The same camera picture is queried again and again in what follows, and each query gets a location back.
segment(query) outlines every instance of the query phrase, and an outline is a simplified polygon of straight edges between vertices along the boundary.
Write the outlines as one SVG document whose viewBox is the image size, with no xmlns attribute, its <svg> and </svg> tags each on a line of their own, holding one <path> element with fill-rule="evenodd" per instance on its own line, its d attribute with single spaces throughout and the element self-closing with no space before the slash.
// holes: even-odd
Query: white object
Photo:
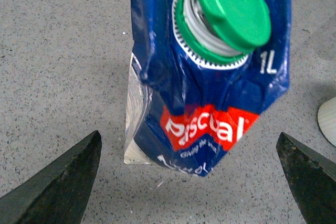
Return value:
<svg viewBox="0 0 336 224">
<path fill-rule="evenodd" d="M 126 164 L 151 164 L 150 159 L 133 139 L 151 101 L 151 90 L 141 84 L 137 73 L 132 67 L 133 61 L 137 72 L 141 71 L 140 63 L 136 56 L 132 54 L 127 94 L 124 162 Z"/>
<path fill-rule="evenodd" d="M 320 107 L 317 119 L 323 135 L 336 147 L 336 97 Z"/>
</svg>

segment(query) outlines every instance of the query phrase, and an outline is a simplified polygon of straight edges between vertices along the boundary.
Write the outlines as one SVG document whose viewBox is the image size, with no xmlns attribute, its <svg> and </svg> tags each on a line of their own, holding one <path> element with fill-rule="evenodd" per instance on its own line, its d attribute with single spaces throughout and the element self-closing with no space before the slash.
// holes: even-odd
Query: gray floor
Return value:
<svg viewBox="0 0 336 224">
<path fill-rule="evenodd" d="M 336 161 L 316 116 L 336 96 L 336 2 L 292 5 L 290 91 L 196 178 L 123 163 L 130 0 L 0 0 L 0 196 L 97 129 L 83 223 L 304 223 L 275 146 L 285 131 Z"/>
</svg>

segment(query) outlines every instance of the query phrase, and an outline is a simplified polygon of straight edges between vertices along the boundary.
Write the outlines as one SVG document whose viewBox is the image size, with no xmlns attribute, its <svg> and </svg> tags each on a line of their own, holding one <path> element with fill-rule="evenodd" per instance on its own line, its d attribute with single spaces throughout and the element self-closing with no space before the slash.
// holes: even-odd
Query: red label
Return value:
<svg viewBox="0 0 336 224">
<path fill-rule="evenodd" d="M 170 115 L 166 106 L 160 125 L 175 151 L 189 148 L 208 133 L 225 151 L 229 151 L 258 119 L 258 114 L 229 107 L 217 111 L 213 105 L 199 107 L 192 115 Z"/>
</svg>

